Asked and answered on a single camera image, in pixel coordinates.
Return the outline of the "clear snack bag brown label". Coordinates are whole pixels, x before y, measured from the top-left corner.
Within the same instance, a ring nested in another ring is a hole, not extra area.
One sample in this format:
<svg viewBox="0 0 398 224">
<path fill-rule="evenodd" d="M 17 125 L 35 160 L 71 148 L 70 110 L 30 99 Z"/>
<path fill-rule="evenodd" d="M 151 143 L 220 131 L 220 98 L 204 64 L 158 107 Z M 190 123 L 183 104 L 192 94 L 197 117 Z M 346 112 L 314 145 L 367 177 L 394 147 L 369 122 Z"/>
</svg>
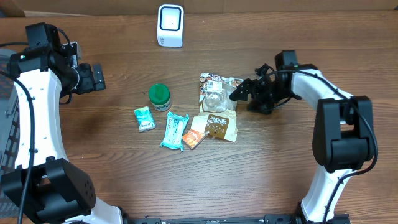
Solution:
<svg viewBox="0 0 398 224">
<path fill-rule="evenodd" d="M 235 142 L 237 129 L 237 102 L 229 96 L 243 80 L 222 77 L 214 73 L 200 75 L 199 113 L 193 118 L 191 129 L 210 136 Z"/>
</svg>

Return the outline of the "orange tissue packet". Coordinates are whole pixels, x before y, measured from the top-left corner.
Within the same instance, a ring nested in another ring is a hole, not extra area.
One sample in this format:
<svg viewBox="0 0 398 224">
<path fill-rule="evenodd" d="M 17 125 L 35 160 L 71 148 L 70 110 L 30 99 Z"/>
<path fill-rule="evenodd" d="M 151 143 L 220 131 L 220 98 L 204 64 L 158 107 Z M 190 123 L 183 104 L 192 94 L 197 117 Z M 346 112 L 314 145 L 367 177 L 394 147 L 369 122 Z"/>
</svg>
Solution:
<svg viewBox="0 0 398 224">
<path fill-rule="evenodd" d="M 199 132 L 190 129 L 182 136 L 183 142 L 191 149 L 194 150 L 209 134 L 209 132 Z"/>
</svg>

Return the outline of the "teal tissue packet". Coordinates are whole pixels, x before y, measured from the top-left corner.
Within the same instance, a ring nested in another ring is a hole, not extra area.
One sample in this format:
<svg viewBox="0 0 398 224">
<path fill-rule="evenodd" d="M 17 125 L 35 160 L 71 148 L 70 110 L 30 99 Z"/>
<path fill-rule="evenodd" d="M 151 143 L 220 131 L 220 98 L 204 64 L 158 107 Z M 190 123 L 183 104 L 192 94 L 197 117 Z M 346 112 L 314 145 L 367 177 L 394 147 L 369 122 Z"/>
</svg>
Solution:
<svg viewBox="0 0 398 224">
<path fill-rule="evenodd" d="M 148 106 L 135 109 L 134 115 L 137 119 L 140 133 L 155 128 L 155 121 Z"/>
</svg>

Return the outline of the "green lid jar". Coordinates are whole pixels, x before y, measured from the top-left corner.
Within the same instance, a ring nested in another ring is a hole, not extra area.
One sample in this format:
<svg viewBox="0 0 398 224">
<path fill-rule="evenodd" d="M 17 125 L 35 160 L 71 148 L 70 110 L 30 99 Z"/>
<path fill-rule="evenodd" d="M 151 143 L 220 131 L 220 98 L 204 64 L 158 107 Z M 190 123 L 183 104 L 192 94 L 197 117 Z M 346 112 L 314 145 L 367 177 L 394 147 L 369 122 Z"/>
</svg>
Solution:
<svg viewBox="0 0 398 224">
<path fill-rule="evenodd" d="M 162 83 L 156 83 L 151 86 L 149 89 L 149 99 L 157 111 L 167 111 L 172 105 L 170 90 Z"/>
</svg>

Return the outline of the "light teal wipes pack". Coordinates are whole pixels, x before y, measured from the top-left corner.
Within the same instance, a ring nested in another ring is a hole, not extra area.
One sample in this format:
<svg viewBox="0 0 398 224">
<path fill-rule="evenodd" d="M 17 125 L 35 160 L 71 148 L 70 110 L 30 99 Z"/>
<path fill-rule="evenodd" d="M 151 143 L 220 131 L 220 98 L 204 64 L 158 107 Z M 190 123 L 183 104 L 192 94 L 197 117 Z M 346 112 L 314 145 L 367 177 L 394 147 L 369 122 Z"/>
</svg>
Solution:
<svg viewBox="0 0 398 224">
<path fill-rule="evenodd" d="M 167 113 L 165 134 L 160 147 L 167 147 L 172 150 L 179 149 L 181 152 L 184 151 L 182 136 L 189 119 L 189 115 L 187 114 L 180 116 L 169 111 Z"/>
</svg>

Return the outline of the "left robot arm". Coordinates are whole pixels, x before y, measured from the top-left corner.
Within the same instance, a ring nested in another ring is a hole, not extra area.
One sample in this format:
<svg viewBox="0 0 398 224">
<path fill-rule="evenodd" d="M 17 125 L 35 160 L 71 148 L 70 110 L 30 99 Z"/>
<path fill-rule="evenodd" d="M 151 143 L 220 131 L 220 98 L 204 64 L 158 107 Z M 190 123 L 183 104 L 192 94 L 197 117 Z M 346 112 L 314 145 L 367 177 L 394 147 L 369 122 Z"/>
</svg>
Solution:
<svg viewBox="0 0 398 224">
<path fill-rule="evenodd" d="M 19 103 L 19 150 L 3 192 L 34 223 L 127 223 L 128 216 L 96 196 L 90 176 L 65 153 L 60 99 L 104 90 L 101 66 L 80 63 L 79 45 L 61 43 L 63 30 L 44 22 L 25 28 L 25 49 L 12 54 L 5 75 Z"/>
</svg>

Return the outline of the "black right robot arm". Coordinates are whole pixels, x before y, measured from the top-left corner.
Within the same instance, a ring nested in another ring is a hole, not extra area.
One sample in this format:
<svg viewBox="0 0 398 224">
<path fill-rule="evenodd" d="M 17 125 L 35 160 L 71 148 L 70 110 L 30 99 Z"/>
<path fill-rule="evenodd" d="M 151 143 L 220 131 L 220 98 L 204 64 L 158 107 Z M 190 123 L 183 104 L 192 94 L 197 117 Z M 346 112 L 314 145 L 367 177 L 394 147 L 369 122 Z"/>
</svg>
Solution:
<svg viewBox="0 0 398 224">
<path fill-rule="evenodd" d="M 270 114 L 292 98 L 316 111 L 312 152 L 318 164 L 310 189 L 292 215 L 265 215 L 264 223 L 350 223 L 335 206 L 350 178 L 369 172 L 378 159 L 373 106 L 367 96 L 354 96 L 328 81 L 313 64 L 300 64 L 294 50 L 275 56 L 255 70 L 230 94 L 232 101 L 251 98 L 248 110 Z"/>
</svg>

